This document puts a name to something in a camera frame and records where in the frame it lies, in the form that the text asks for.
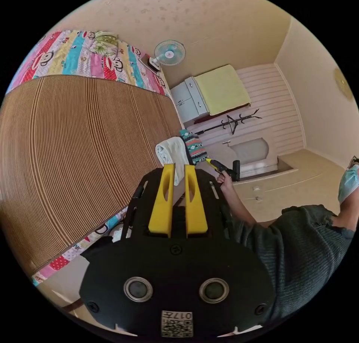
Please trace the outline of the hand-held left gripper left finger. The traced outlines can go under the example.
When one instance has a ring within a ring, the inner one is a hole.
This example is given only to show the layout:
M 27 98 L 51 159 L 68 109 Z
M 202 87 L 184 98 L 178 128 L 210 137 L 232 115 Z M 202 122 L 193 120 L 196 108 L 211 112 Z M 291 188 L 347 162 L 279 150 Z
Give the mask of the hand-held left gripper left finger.
M 162 170 L 153 210 L 148 223 L 150 234 L 170 238 L 174 195 L 175 164 L 165 164 Z

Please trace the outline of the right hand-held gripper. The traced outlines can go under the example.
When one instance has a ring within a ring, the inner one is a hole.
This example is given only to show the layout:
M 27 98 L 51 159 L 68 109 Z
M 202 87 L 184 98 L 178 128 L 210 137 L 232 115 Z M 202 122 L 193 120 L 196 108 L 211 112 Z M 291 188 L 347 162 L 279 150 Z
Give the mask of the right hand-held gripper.
M 229 169 L 227 166 L 225 166 L 224 164 L 220 163 L 217 160 L 213 160 L 210 158 L 206 159 L 206 162 L 218 173 L 222 173 L 222 172 L 226 172 L 231 179 L 234 179 L 234 171 L 232 169 Z

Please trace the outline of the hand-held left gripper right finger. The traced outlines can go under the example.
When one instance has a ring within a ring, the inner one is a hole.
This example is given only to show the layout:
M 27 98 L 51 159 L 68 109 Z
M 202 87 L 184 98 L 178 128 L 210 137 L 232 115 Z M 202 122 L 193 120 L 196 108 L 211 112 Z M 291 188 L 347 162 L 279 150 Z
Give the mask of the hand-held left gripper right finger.
M 195 167 L 185 165 L 185 224 L 186 235 L 203 235 L 208 231 L 208 224 L 200 193 Z

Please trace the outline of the person's right hand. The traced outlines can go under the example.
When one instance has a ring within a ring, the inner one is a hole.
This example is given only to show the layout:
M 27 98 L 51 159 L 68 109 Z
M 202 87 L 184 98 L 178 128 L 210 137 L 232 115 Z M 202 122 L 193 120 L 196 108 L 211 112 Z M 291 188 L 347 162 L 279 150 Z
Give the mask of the person's right hand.
M 218 175 L 217 182 L 220 184 L 220 188 L 223 194 L 228 194 L 234 191 L 232 179 L 226 171 L 222 171 Z

